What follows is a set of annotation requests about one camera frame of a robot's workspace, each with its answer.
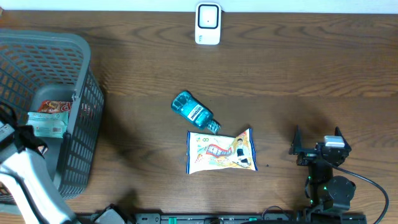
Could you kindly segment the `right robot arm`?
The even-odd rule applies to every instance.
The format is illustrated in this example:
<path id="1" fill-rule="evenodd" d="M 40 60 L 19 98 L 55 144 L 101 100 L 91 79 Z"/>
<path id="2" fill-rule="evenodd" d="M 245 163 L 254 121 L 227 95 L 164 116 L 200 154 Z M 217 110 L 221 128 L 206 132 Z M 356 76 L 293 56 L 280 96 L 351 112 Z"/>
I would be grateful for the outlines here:
<path id="1" fill-rule="evenodd" d="M 333 169 L 344 163 L 350 152 L 351 146 L 339 128 L 313 148 L 303 147 L 300 129 L 296 128 L 289 154 L 297 156 L 298 166 L 308 167 L 305 195 L 313 208 L 330 213 L 350 209 L 356 186 L 346 177 L 333 175 Z"/>

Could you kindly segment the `red chocolate bar wrapper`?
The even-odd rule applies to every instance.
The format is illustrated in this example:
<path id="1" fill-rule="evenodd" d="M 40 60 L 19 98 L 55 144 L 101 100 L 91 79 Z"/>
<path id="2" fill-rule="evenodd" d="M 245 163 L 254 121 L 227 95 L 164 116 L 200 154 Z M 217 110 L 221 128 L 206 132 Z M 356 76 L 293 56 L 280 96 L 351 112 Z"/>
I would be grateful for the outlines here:
<path id="1" fill-rule="evenodd" d="M 70 112 L 72 109 L 72 102 L 69 101 L 53 101 L 45 100 L 37 110 L 39 113 L 63 113 Z"/>

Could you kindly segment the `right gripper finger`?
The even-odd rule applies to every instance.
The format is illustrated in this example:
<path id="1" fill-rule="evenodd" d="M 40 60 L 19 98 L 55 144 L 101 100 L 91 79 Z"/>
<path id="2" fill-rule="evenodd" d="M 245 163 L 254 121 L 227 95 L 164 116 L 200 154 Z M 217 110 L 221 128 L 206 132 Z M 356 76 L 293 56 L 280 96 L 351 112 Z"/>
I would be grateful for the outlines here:
<path id="1" fill-rule="evenodd" d="M 290 145 L 290 149 L 289 149 L 289 154 L 290 155 L 298 155 L 301 152 L 303 152 L 302 135 L 301 135 L 299 126 L 296 126 L 294 138 L 293 138 L 293 141 L 292 141 L 292 143 Z"/>
<path id="2" fill-rule="evenodd" d="M 337 126 L 335 127 L 335 136 L 340 137 L 343 140 L 345 146 L 349 146 L 348 142 L 346 141 L 342 132 L 340 131 L 339 127 L 337 127 Z"/>

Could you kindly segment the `teal mouthwash bottle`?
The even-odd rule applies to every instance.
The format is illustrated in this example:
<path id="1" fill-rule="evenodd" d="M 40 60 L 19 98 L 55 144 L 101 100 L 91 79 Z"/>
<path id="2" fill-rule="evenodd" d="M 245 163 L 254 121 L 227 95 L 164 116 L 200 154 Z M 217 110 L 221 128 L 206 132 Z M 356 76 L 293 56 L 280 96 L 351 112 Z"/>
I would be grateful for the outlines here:
<path id="1" fill-rule="evenodd" d="M 198 129 L 208 129 L 217 134 L 221 128 L 214 119 L 214 114 L 188 91 L 182 91 L 176 96 L 171 103 L 171 109 Z"/>

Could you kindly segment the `green tissue packet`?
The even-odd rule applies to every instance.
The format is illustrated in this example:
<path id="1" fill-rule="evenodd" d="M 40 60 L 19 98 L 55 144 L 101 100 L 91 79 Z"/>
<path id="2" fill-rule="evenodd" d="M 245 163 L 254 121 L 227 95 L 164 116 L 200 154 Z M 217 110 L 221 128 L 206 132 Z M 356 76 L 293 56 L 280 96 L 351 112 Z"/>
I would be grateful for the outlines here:
<path id="1" fill-rule="evenodd" d="M 68 126 L 68 112 L 28 112 L 27 125 L 32 126 L 34 135 L 40 138 L 63 138 Z"/>

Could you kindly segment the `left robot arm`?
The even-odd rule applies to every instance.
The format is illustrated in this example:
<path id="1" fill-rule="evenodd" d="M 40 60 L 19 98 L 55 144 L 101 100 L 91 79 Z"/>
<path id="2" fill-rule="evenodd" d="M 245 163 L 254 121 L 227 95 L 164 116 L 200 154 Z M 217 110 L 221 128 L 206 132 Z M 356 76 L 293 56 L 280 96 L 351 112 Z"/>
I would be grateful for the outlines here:
<path id="1" fill-rule="evenodd" d="M 26 223 L 79 223 L 53 184 L 32 126 L 20 126 L 16 112 L 1 103 L 1 183 Z"/>

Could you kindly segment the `large yellow snack bag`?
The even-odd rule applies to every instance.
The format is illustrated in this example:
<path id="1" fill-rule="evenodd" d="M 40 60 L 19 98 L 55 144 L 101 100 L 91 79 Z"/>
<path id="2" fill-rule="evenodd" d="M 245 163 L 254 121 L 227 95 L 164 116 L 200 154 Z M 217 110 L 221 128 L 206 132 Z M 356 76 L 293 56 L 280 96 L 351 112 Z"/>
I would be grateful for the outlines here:
<path id="1" fill-rule="evenodd" d="M 257 171 L 252 129 L 237 137 L 187 133 L 186 173 L 227 168 Z"/>

